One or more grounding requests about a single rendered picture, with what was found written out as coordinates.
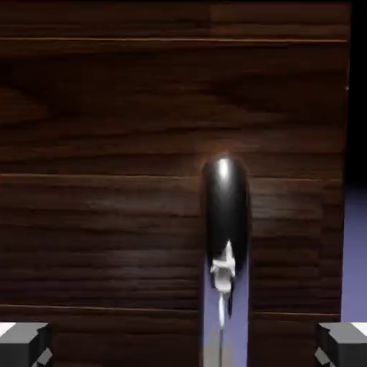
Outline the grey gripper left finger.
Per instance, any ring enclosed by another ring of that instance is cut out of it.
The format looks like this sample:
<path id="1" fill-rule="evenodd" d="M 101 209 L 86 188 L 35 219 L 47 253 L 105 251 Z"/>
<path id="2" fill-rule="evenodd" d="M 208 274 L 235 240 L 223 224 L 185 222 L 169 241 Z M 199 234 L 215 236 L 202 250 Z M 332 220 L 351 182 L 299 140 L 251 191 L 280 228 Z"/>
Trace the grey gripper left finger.
<path id="1" fill-rule="evenodd" d="M 0 367 L 53 367 L 49 323 L 0 322 Z"/>

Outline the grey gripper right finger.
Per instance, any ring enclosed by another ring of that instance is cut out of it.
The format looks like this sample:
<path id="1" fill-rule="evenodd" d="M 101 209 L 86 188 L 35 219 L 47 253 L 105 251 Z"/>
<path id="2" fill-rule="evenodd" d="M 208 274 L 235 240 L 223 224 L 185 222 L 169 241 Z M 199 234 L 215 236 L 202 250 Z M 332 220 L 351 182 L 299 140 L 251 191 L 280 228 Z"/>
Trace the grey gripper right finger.
<path id="1" fill-rule="evenodd" d="M 367 367 L 367 323 L 318 323 L 315 367 Z"/>

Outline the dark wood cabinet door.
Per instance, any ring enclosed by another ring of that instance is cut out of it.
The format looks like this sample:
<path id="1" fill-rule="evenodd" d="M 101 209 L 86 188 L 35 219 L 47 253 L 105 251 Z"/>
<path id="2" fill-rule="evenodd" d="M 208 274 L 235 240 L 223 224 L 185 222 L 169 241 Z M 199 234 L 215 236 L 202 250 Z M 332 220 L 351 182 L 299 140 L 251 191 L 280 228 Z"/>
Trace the dark wood cabinet door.
<path id="1" fill-rule="evenodd" d="M 230 153 L 254 309 L 339 313 L 348 48 L 0 38 L 0 304 L 196 309 Z"/>

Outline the dark wood cabinet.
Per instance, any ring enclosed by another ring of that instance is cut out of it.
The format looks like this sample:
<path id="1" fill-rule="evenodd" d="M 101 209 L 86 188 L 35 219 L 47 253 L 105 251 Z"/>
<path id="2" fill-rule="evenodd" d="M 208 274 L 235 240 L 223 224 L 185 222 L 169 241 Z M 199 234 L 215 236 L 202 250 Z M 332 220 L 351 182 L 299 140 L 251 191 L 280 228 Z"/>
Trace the dark wood cabinet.
<path id="1" fill-rule="evenodd" d="M 348 43 L 351 7 L 331 1 L 0 0 L 1 39 Z M 196 309 L 0 304 L 0 320 L 52 325 L 57 367 L 199 367 Z M 250 310 L 251 367 L 314 367 L 331 313 Z"/>

